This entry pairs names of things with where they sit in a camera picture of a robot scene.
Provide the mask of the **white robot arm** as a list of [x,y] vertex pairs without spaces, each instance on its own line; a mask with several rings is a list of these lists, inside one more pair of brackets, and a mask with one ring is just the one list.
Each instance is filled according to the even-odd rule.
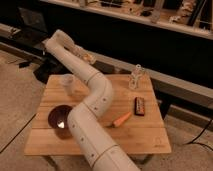
[[98,123],[113,101],[111,82],[83,60],[85,51],[63,31],[56,30],[45,49],[89,87],[90,93],[68,115],[69,130],[93,171],[140,171]]

